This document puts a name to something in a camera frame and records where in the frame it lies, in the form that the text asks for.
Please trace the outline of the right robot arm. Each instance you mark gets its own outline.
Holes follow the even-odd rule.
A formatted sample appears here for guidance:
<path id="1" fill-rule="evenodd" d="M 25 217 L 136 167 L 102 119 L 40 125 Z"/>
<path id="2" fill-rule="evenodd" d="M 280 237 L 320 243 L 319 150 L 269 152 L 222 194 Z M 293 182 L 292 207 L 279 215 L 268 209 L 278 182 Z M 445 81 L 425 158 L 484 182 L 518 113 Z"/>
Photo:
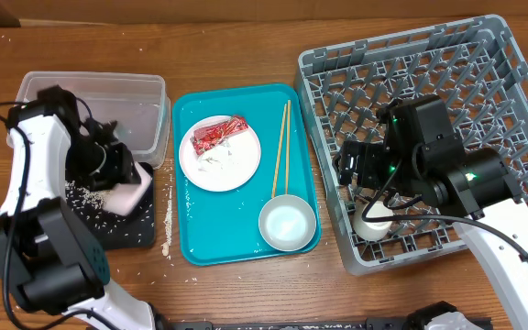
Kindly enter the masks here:
<path id="1" fill-rule="evenodd" d="M 366 224 L 411 220 L 388 205 L 437 209 L 485 271 L 516 329 L 528 329 L 528 206 L 516 177 L 493 148 L 467 152 L 436 94 L 394 100 L 377 112 L 380 143 L 347 140 L 334 158 L 338 183 L 371 189 L 360 215 Z"/>

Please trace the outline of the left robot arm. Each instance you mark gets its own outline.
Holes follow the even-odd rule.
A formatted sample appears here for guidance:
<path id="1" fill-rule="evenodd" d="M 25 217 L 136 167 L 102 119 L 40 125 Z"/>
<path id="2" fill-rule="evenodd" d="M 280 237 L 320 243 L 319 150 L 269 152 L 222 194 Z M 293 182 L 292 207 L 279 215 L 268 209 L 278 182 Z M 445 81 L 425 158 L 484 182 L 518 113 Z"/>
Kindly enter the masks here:
<path id="1" fill-rule="evenodd" d="M 78 318 L 92 329 L 166 328 L 151 303 L 111 278 L 101 243 L 66 200 L 74 179 L 104 192 L 107 213 L 126 217 L 143 201 L 152 177 L 116 138 L 116 123 L 81 117 L 86 102 L 58 85 L 6 106 L 13 160 L 0 207 L 0 279 L 9 321 L 18 325 L 22 309 L 53 325 Z"/>

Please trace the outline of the white paper cup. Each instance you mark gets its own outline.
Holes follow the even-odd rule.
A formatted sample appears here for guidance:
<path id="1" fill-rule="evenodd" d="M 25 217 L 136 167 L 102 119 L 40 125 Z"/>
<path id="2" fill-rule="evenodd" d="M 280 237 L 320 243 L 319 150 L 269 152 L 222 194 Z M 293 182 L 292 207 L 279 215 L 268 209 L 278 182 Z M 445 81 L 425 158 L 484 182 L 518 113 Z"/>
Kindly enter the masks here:
<path id="1" fill-rule="evenodd" d="M 356 202 L 356 210 L 351 218 L 351 225 L 355 233 L 366 241 L 378 241 L 383 239 L 391 228 L 392 221 L 369 223 L 362 220 L 362 213 L 367 204 L 362 201 Z M 376 202 L 368 212 L 369 217 L 393 216 L 393 211 L 382 202 Z"/>

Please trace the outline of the pink bowl with rice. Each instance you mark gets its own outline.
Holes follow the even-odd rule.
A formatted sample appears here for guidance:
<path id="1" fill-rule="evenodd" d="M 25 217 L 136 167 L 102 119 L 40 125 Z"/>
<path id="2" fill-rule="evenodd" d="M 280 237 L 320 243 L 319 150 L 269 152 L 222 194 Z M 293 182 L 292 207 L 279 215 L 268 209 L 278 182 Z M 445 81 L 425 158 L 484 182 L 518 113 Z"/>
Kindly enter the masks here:
<path id="1" fill-rule="evenodd" d="M 140 178 L 140 183 L 118 183 L 104 198 L 103 210 L 119 216 L 128 216 L 142 201 L 152 178 L 141 166 L 135 162 L 135 170 Z"/>

